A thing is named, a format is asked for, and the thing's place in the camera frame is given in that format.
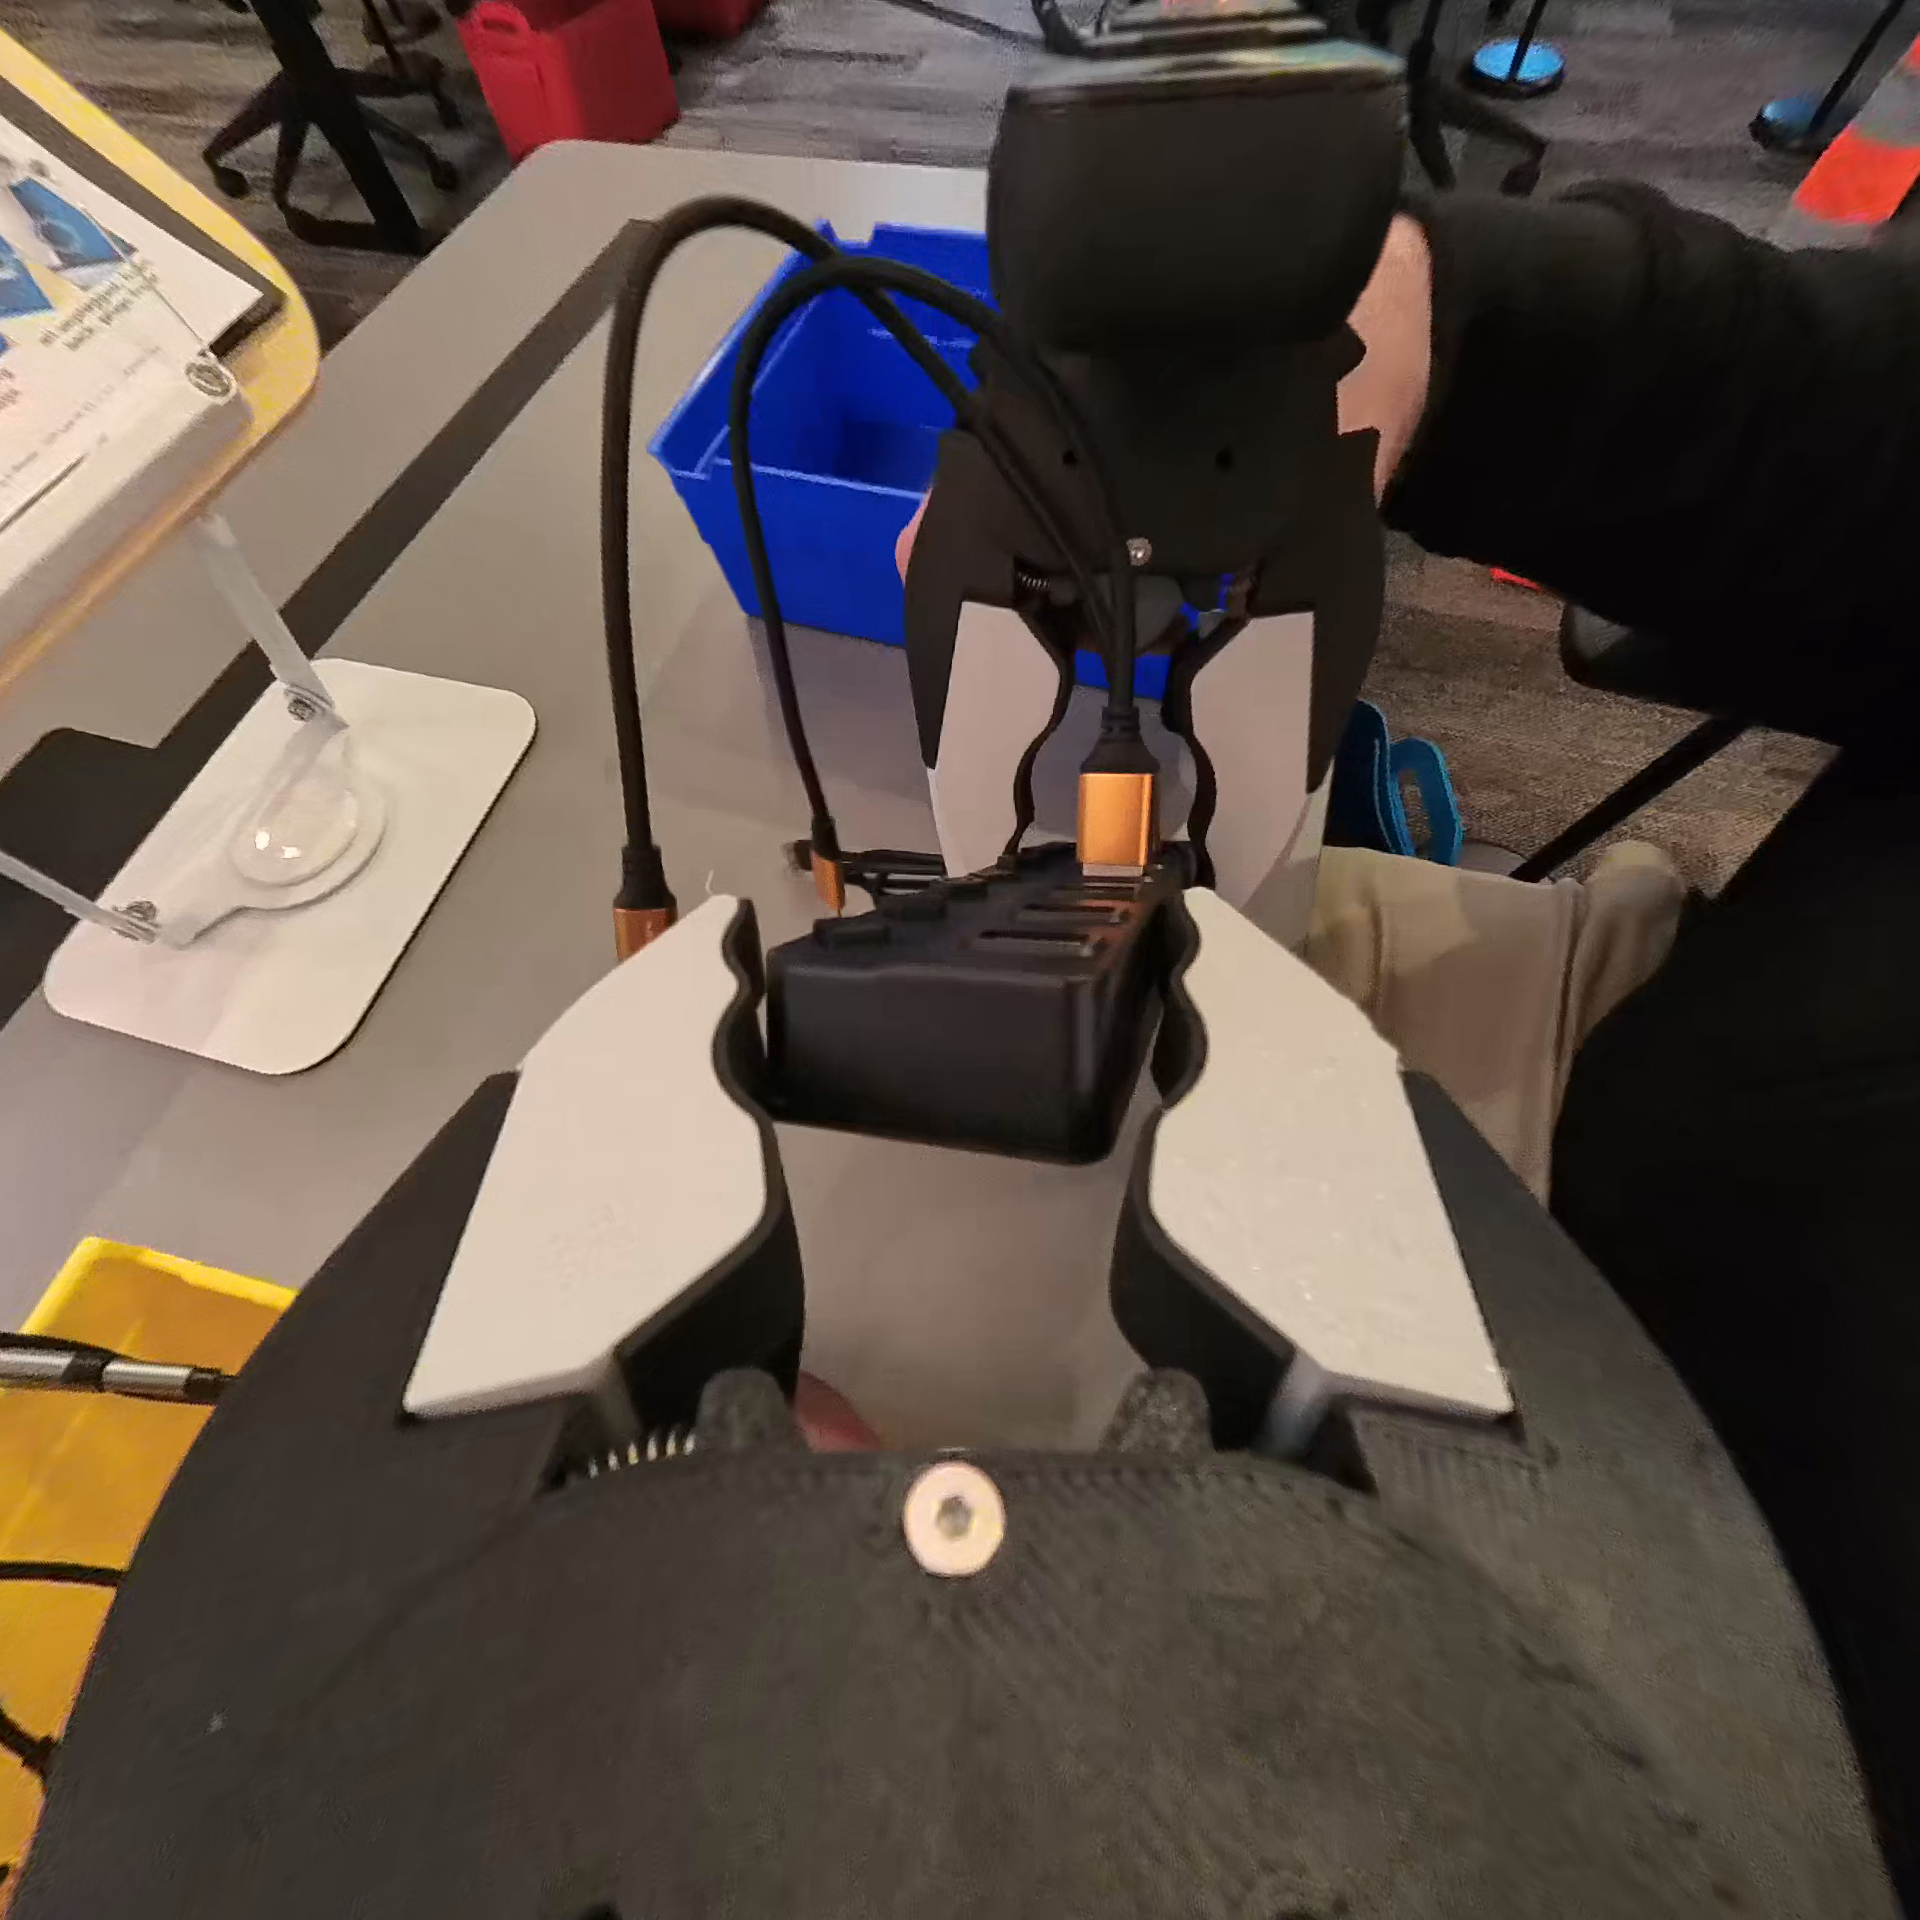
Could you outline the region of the instruction sheet on clear stand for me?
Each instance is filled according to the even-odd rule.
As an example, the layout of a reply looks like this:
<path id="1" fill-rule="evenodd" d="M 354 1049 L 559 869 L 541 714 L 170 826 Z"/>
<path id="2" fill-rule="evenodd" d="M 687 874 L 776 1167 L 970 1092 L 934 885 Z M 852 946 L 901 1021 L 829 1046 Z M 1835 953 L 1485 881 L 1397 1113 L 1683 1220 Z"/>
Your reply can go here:
<path id="1" fill-rule="evenodd" d="M 5 38 L 5 688 L 170 537 L 268 665 L 108 879 L 2 853 L 60 916 L 28 985 L 74 1021 L 292 1074 L 363 1021 L 527 754 L 503 688 L 312 663 L 216 494 L 318 382 L 254 234 Z"/>

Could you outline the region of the orange striped traffic cone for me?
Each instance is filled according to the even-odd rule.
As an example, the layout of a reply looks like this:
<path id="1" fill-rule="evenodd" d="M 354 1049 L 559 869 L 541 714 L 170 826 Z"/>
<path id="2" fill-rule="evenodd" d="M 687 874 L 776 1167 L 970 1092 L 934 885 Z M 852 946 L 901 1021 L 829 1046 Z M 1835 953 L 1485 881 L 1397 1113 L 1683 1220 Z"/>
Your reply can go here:
<path id="1" fill-rule="evenodd" d="M 1901 209 L 1916 182 L 1917 40 L 1813 162 L 1787 205 L 1787 226 L 1813 238 L 1866 238 Z"/>

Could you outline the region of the person's right hand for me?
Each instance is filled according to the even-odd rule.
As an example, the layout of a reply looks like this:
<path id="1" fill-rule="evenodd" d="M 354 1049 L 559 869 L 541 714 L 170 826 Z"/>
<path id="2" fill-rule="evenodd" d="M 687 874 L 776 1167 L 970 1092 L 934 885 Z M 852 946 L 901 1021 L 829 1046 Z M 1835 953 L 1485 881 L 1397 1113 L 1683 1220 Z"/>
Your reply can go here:
<path id="1" fill-rule="evenodd" d="M 1374 444 L 1374 496 L 1383 505 L 1423 420 L 1432 380 L 1432 256 L 1423 223 L 1399 209 L 1349 316 L 1358 365 L 1335 389 L 1344 439 Z"/>

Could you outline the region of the black office chair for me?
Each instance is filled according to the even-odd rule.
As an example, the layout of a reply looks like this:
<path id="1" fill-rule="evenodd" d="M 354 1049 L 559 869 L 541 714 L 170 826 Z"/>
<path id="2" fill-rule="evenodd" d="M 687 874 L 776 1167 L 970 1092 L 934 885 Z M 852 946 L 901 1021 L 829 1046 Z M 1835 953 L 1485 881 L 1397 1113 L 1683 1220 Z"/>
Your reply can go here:
<path id="1" fill-rule="evenodd" d="M 322 5 L 312 1 L 229 1 L 260 26 L 271 57 L 271 79 L 224 124 L 204 146 L 207 178 L 229 200 L 250 194 L 250 180 L 234 156 L 266 134 L 274 137 L 270 196 L 288 233 L 312 248 L 348 248 L 420 257 L 437 242 L 396 178 L 390 156 L 415 160 L 440 194 L 462 186 L 459 166 L 429 137 L 400 126 L 380 108 L 426 102 L 446 132 L 466 132 L 447 71 L 437 54 L 405 53 L 400 34 L 418 20 L 437 29 L 429 5 L 362 5 L 363 26 L 380 53 L 375 66 L 336 64 L 322 29 Z M 319 215 L 296 200 L 296 175 L 308 137 L 319 137 L 342 164 L 363 217 Z"/>

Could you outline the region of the black usb hub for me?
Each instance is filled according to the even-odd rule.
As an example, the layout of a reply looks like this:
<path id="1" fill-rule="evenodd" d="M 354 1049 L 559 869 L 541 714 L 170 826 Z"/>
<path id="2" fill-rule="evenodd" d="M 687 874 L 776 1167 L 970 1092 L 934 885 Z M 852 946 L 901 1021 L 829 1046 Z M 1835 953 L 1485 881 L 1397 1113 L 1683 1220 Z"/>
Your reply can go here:
<path id="1" fill-rule="evenodd" d="M 1022 1161 L 1118 1141 L 1190 872 L 1083 871 L 1072 846 L 938 879 L 766 953 L 766 1092 L 782 1120 Z"/>

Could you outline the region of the red plastic bin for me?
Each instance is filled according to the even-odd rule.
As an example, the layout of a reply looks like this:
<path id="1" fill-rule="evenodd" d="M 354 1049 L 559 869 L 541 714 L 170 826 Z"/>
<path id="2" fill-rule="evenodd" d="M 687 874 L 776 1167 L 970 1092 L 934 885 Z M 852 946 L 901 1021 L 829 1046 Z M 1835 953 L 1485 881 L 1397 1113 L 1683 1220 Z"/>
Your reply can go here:
<path id="1" fill-rule="evenodd" d="M 682 102 L 651 1 L 446 1 L 500 144 L 642 146 Z"/>

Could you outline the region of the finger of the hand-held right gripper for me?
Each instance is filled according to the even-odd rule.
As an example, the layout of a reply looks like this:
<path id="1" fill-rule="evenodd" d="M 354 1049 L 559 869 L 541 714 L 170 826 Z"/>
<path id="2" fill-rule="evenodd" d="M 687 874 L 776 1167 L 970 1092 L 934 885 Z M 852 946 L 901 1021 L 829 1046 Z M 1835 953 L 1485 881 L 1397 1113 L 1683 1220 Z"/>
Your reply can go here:
<path id="1" fill-rule="evenodd" d="M 1036 822 L 1036 766 L 1072 692 L 1068 661 L 1015 608 L 963 604 L 927 802 L 950 877 L 1016 853 Z"/>
<path id="2" fill-rule="evenodd" d="M 1230 904 L 1314 897 L 1328 782 L 1309 772 L 1311 637 L 1308 610 L 1218 618 L 1168 661 L 1194 874 Z"/>

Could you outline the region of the yellow plastic bin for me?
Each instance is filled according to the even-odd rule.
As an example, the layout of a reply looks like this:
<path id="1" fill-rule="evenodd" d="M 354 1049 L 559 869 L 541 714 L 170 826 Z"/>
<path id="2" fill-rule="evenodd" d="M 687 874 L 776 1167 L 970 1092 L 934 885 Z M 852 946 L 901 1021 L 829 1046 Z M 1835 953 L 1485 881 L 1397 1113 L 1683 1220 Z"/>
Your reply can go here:
<path id="1" fill-rule="evenodd" d="M 83 1238 L 24 1320 L 35 1336 L 236 1373 L 296 1294 L 112 1238 Z M 16 1879 L 79 1680 L 159 1496 L 207 1408 L 5 1386 L 2 1860 Z"/>

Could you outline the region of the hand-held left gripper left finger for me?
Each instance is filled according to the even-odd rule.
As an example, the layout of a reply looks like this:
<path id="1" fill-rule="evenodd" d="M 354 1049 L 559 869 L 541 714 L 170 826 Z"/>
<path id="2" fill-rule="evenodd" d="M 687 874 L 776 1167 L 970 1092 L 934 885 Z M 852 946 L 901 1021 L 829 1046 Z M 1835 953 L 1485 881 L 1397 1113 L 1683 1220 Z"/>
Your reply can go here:
<path id="1" fill-rule="evenodd" d="M 762 934 L 710 896 L 526 1054 L 403 1412 L 687 1432 L 708 1380 L 792 1400 L 804 1268 L 762 1102 Z"/>

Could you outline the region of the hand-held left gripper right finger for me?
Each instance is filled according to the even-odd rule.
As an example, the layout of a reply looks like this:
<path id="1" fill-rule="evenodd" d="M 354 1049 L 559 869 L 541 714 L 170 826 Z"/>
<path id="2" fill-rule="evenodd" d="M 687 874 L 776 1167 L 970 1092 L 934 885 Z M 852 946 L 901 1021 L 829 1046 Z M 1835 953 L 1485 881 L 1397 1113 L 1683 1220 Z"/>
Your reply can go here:
<path id="1" fill-rule="evenodd" d="M 1110 1308 L 1218 1449 L 1308 1454 L 1349 1405 L 1514 1415 L 1400 1056 L 1208 889 L 1168 910 L 1150 1070 Z"/>

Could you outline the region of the person's khaki trouser leg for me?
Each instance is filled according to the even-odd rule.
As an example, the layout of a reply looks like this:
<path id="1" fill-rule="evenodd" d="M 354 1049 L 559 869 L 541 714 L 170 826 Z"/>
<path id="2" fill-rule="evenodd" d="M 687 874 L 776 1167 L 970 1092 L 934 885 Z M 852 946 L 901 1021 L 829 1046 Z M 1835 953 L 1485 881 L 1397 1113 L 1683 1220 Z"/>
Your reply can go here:
<path id="1" fill-rule="evenodd" d="M 1686 900 L 1642 840 L 1539 881 L 1328 847 L 1303 951 L 1544 1201 L 1575 1056 L 1667 960 Z"/>

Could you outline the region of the blue plastic bin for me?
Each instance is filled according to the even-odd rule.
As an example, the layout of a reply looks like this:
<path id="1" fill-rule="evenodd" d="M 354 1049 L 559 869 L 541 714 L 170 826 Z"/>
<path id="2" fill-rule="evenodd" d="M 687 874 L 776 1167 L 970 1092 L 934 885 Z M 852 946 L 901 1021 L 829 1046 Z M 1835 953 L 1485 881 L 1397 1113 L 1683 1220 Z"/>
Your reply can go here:
<path id="1" fill-rule="evenodd" d="M 650 440 L 752 618 L 762 599 L 735 509 L 728 402 L 752 317 L 802 265 L 782 254 Z M 948 400 L 850 292 L 821 294 L 783 322 L 756 369 L 752 471 L 791 629 L 903 647 L 895 542 L 950 425 Z"/>

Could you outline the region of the person's dark sweater torso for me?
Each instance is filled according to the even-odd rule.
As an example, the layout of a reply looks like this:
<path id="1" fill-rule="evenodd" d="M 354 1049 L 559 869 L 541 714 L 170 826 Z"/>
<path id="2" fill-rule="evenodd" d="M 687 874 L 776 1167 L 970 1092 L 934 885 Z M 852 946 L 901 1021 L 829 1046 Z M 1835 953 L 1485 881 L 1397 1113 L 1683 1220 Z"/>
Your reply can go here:
<path id="1" fill-rule="evenodd" d="M 1598 1020 L 1551 1210 L 1755 1496 L 1916 1916 L 1916 746 L 1842 749 Z"/>

